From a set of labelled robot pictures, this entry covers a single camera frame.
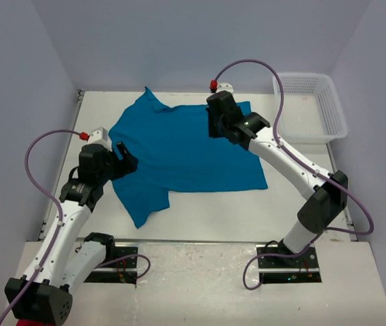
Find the blue t shirt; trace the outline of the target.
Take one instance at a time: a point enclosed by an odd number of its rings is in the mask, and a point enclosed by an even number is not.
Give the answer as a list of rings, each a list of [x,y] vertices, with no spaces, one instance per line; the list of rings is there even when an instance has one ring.
[[[208,135],[205,105],[162,103],[149,88],[109,130],[138,160],[135,172],[112,182],[136,228],[169,208],[170,192],[267,189],[259,158],[224,138]]]

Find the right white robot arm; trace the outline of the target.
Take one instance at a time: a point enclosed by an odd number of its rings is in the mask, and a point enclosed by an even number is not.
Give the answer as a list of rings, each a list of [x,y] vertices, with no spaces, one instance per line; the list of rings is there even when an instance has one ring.
[[[230,92],[217,92],[206,102],[210,137],[224,137],[263,159],[306,200],[297,213],[296,223],[272,252],[284,266],[295,266],[302,260],[302,250],[346,207],[347,175],[341,171],[330,173],[294,150],[295,157],[306,166],[297,164],[283,150],[286,143],[274,133],[271,124],[256,112],[243,114]]]

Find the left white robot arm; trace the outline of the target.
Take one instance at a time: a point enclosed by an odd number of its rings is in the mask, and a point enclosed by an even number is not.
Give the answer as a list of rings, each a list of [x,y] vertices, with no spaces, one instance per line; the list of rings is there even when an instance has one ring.
[[[8,310],[19,321],[63,325],[73,305],[73,294],[97,266],[108,267],[117,257],[114,239],[108,234],[90,234],[83,252],[69,255],[78,233],[93,213],[109,181],[136,171],[138,159],[122,142],[114,148],[103,141],[81,148],[79,163],[63,185],[58,212],[47,237],[20,278],[5,286]]]

